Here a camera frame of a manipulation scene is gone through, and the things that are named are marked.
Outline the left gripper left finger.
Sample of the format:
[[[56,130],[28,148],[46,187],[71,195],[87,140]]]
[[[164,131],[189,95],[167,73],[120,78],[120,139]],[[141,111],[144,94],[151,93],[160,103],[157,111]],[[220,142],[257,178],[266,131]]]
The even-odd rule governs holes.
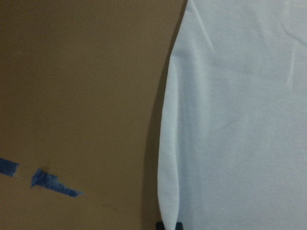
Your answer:
[[[163,222],[157,222],[157,223],[155,224],[155,229],[156,229],[156,230],[164,230],[164,224],[163,224]]]

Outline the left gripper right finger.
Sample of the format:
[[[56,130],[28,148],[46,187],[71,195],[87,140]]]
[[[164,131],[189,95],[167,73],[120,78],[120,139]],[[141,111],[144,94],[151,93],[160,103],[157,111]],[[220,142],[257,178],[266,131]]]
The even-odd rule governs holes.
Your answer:
[[[175,230],[183,230],[183,224],[181,222],[177,222]]]

